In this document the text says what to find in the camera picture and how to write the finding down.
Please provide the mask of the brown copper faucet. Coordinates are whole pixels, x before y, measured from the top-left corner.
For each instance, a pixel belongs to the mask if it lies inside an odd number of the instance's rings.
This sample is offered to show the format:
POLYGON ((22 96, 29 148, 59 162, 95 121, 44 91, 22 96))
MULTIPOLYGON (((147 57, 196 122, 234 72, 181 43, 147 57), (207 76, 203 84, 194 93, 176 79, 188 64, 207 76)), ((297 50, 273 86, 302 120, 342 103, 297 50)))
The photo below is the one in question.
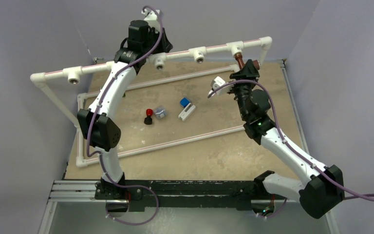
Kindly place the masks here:
MULTIPOLYGON (((243 69, 244 66, 245 66, 245 62, 244 62, 244 60, 243 60, 242 53, 236 53, 233 57, 234 57, 234 59, 236 60, 239 69, 240 69, 240 70, 243 69)), ((253 60, 252 63, 253 63, 253 65, 255 66, 255 68, 256 68, 257 70, 260 70, 260 64, 259 64, 259 62, 258 62, 257 60, 253 60)))

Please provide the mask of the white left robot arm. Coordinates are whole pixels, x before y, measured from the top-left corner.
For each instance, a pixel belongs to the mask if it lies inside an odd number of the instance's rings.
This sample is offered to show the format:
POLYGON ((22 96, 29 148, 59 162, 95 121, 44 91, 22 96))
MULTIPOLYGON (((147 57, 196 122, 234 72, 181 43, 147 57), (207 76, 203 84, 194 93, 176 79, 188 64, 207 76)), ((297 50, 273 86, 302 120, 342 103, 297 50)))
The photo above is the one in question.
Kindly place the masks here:
POLYGON ((93 153, 100 160, 103 172, 100 183, 107 187, 107 194, 113 199, 121 199, 125 195, 126 185, 117 155, 121 130, 112 116, 147 57, 171 49, 161 19, 157 20, 157 25, 147 20, 133 20, 128 28, 128 36, 115 53, 110 74, 96 100, 88 109, 80 109, 77 113, 87 148, 93 147, 93 153))

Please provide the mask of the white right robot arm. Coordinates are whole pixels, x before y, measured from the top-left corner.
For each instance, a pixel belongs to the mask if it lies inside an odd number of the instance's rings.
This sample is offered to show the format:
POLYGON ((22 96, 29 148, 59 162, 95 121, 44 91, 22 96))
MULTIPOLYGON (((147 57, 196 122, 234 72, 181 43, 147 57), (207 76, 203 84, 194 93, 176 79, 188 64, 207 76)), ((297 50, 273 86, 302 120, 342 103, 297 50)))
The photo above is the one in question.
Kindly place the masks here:
POLYGON ((297 180, 267 171, 258 176, 255 195, 266 198, 277 194, 298 201, 307 214, 319 219, 345 198, 342 170, 336 165, 327 166, 298 147, 268 115, 273 110, 270 95, 262 88, 255 89, 260 77, 259 67, 252 60, 238 60, 239 71, 232 73, 232 88, 247 136, 268 149, 284 162, 298 177, 297 180))

